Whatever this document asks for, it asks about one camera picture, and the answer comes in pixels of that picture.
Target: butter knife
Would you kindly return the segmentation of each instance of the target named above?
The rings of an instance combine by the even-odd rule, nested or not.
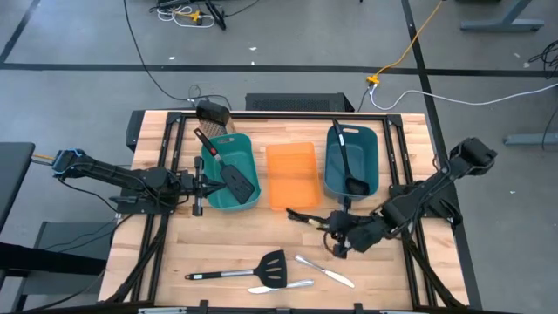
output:
[[[285,287],[285,288],[274,289],[274,288],[262,286],[262,287],[257,287],[257,288],[249,288],[248,292],[254,293],[254,294],[261,294],[261,293],[268,293],[268,292],[271,292],[271,291],[286,289],[286,288],[309,287],[311,285],[314,285],[314,280],[306,279],[306,280],[301,280],[301,281],[289,283],[289,284],[287,284],[287,287]]]
[[[299,256],[299,255],[295,256],[295,259],[298,262],[303,263],[304,265],[310,266],[311,268],[313,268],[315,270],[319,270],[319,271],[323,272],[325,275],[337,280],[339,283],[348,285],[351,288],[355,288],[355,284],[351,280],[347,279],[344,276],[341,276],[341,275],[337,274],[334,271],[327,270],[323,267],[320,267],[320,266],[314,264],[313,262],[311,262],[311,261],[309,261],[309,260],[307,260],[304,257]]]

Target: black handle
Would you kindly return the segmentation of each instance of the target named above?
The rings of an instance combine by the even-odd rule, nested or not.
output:
[[[343,156],[343,165],[345,167],[345,174],[351,175],[350,168],[349,168],[349,161],[347,160],[347,147],[345,147],[345,139],[343,137],[343,131],[341,130],[341,127],[339,126],[339,122],[337,122],[337,119],[332,119],[332,120],[333,120],[333,129],[337,134],[337,141],[339,142],[339,147],[341,148],[341,155]]]
[[[194,130],[194,134],[198,137],[198,139],[201,140],[201,144],[203,144],[203,146],[209,151],[212,156],[215,157],[217,154],[219,154],[219,152],[217,152],[217,148],[215,148],[213,144],[211,144],[208,137],[200,130],[199,127],[196,127],[196,129]]]
[[[208,273],[185,275],[184,279],[201,280],[201,279],[212,279],[212,278],[221,278],[221,277],[222,275],[220,271],[214,271]]]

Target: silver knife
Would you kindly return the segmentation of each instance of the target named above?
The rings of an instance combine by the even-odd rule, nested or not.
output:
[[[289,284],[287,284],[287,287],[285,287],[285,288],[274,289],[274,288],[262,286],[262,287],[257,287],[257,288],[249,288],[248,292],[254,293],[254,294],[261,294],[261,293],[268,293],[268,292],[271,292],[271,291],[281,290],[281,289],[286,289],[286,288],[310,287],[311,285],[314,285],[314,280],[306,279],[306,280],[301,280],[301,281],[289,283]]]
[[[304,257],[299,256],[299,255],[295,256],[295,259],[296,259],[298,262],[303,263],[304,265],[308,265],[308,266],[310,266],[311,268],[313,268],[313,269],[315,269],[315,270],[320,270],[320,271],[323,272],[325,275],[327,275],[327,276],[329,276],[329,277],[331,277],[331,278],[337,280],[339,283],[348,285],[348,286],[351,287],[351,288],[355,288],[355,284],[354,284],[351,280],[347,279],[347,278],[344,277],[344,276],[341,276],[341,275],[337,274],[337,273],[334,272],[334,271],[327,270],[327,269],[325,269],[325,268],[323,268],[323,267],[320,267],[320,266],[314,264],[313,262],[311,262],[311,261],[309,261],[309,260],[307,260],[307,259],[305,259]]]

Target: white cable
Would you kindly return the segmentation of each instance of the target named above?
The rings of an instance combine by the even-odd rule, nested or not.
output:
[[[421,92],[421,91],[409,90],[409,91],[407,91],[407,92],[404,92],[401,96],[399,96],[399,98],[395,101],[395,103],[393,103],[393,105],[391,105],[391,106],[389,106],[389,107],[387,107],[387,108],[382,107],[382,106],[378,106],[378,105],[376,104],[376,102],[374,101],[374,92],[376,91],[376,88],[378,87],[377,84],[374,84],[374,86],[372,87],[372,90],[369,91],[369,94],[370,94],[370,101],[371,101],[371,103],[372,103],[377,109],[387,111],[387,110],[391,110],[391,109],[393,109],[395,106],[397,106],[398,103],[399,103],[399,101],[401,101],[401,99],[402,99],[405,95],[407,95],[408,93],[411,93],[411,92],[415,92],[415,93],[419,93],[419,94],[423,94],[423,95],[432,96],[432,97],[434,97],[435,99],[443,99],[443,100],[451,101],[451,102],[454,102],[454,103],[457,103],[457,104],[463,104],[463,105],[469,105],[469,106],[485,106],[485,105],[495,104],[495,103],[497,103],[497,102],[501,102],[501,101],[508,100],[508,99],[513,99],[513,98],[520,97],[520,96],[527,96],[527,95],[536,94],[536,93],[538,93],[538,92],[544,92],[544,91],[546,91],[546,90],[549,90],[549,89],[551,89],[551,88],[553,88],[553,87],[557,87],[557,86],[558,86],[558,83],[557,83],[557,84],[553,84],[553,85],[551,85],[551,86],[547,86],[547,87],[541,88],[540,90],[531,91],[531,92],[520,92],[520,93],[516,93],[516,94],[514,94],[514,95],[510,95],[510,96],[507,96],[507,97],[504,97],[504,98],[501,98],[501,99],[491,100],[491,101],[487,101],[487,102],[480,102],[480,103],[470,103],[470,102],[463,101],[463,100],[449,99],[449,98],[446,98],[446,97],[442,97],[442,96],[430,94],[429,92]]]
[[[177,25],[179,25],[180,27],[191,27],[191,28],[209,28],[213,25],[215,25],[215,19],[212,16],[202,16],[200,18],[210,18],[212,23],[210,25],[191,25],[191,24],[181,24],[178,20],[177,20],[177,16],[179,17],[180,15],[177,15],[176,12],[180,12],[180,13],[184,13],[184,14],[191,14],[192,12],[194,12],[194,10],[189,7],[189,6],[181,6],[179,7],[177,10],[160,10],[157,9],[157,18],[163,22],[170,22],[170,21],[174,21]]]

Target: black ladle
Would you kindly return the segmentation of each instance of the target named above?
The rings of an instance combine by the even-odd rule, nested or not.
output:
[[[343,131],[341,130],[337,119],[333,119],[333,129],[337,134],[337,141],[339,142],[339,148],[341,148],[341,155],[343,156],[343,164],[345,168],[345,189],[347,190],[347,193],[352,195],[368,195],[370,193],[370,186],[368,183],[355,178],[350,173],[349,161],[347,160],[347,147],[345,147]]]

